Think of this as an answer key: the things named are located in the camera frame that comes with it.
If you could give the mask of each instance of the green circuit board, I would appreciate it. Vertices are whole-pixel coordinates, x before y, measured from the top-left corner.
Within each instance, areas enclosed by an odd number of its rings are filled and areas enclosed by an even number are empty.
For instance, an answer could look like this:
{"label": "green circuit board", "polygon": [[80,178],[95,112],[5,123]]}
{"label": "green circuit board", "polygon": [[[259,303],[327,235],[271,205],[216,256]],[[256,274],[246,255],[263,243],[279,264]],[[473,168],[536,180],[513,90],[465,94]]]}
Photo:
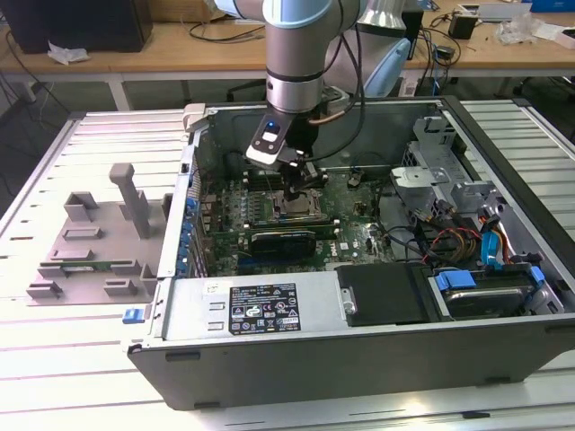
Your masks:
{"label": "green circuit board", "polygon": [[[338,265],[394,261],[391,247],[385,245],[374,223],[374,187],[361,183],[348,188],[347,173],[332,173],[322,189],[309,189],[315,199],[319,221],[312,225],[275,226],[276,190],[249,191],[240,181],[211,190],[202,201],[206,232],[208,273],[211,277],[276,274],[330,270]],[[312,258],[282,264],[253,263],[249,241],[260,232],[312,231],[316,235]],[[371,240],[368,249],[367,239]]]}

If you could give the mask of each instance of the barcode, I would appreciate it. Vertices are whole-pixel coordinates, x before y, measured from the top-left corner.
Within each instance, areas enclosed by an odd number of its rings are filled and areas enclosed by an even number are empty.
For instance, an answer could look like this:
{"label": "barcode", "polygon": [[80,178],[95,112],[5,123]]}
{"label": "barcode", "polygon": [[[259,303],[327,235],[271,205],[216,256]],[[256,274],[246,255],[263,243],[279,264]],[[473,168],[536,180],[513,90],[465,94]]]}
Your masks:
{"label": "barcode", "polygon": [[297,318],[297,317],[286,317],[286,318],[281,320],[281,323],[284,325],[289,325],[291,323],[298,323],[298,322],[299,322],[299,318]]}

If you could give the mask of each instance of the black cover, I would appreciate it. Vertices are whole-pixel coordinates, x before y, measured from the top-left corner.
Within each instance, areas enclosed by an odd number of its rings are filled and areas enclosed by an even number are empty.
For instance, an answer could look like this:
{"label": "black cover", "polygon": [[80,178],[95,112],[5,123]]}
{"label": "black cover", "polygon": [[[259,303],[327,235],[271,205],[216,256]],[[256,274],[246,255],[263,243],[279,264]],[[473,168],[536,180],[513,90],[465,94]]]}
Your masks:
{"label": "black cover", "polygon": [[336,269],[341,288],[353,295],[357,312],[349,326],[370,326],[438,321],[429,284],[422,270],[408,263],[349,265]]}

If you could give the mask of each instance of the electronic device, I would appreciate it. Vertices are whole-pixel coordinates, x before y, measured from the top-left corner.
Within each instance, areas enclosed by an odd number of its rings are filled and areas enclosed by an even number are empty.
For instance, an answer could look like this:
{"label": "electronic device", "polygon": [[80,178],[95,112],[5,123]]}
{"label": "electronic device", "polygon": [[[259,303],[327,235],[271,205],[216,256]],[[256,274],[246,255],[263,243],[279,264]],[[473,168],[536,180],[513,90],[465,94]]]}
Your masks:
{"label": "electronic device", "polygon": [[454,39],[469,40],[478,20],[477,16],[454,13],[449,24],[449,36]]}
{"label": "electronic device", "polygon": [[265,106],[189,112],[154,318],[128,347],[171,408],[520,382],[572,348],[575,243],[453,98],[367,101],[363,138],[292,200],[237,155]]}
{"label": "electronic device", "polygon": [[530,3],[460,4],[458,7],[464,14],[477,16],[483,22],[511,21],[531,10]]}
{"label": "electronic device", "polygon": [[148,0],[0,0],[22,51],[46,53],[48,42],[88,51],[140,51],[152,32]]}

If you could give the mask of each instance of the wooden desk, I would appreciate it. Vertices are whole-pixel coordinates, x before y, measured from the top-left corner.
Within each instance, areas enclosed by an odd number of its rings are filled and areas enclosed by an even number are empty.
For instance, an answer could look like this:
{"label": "wooden desk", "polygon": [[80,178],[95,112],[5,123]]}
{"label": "wooden desk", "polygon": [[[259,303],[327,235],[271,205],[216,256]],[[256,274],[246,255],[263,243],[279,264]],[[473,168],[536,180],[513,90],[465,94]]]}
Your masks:
{"label": "wooden desk", "polygon": [[[441,10],[425,13],[424,23],[456,7],[457,0],[439,0]],[[575,25],[575,13],[541,13],[536,15],[549,23]],[[447,31],[448,22],[438,26]],[[255,26],[222,23],[209,25],[206,36],[222,38]],[[460,41],[462,54],[449,71],[451,76],[559,76],[575,75],[575,50],[568,50],[550,41],[503,46],[494,36],[496,26],[483,24],[475,29],[470,40]],[[11,82],[27,82],[27,76],[15,61],[0,32],[0,69]],[[437,44],[450,45],[450,40],[434,34]],[[24,55],[23,63],[39,79],[46,82],[107,83],[119,110],[129,110],[130,103],[124,83],[127,81],[257,79],[265,77],[265,40],[241,44],[214,44],[190,38],[179,23],[157,23],[152,37],[139,53],[93,52],[92,59],[62,66],[46,55]],[[403,71],[402,95],[412,95],[427,64],[427,50],[419,43],[414,59]]]}

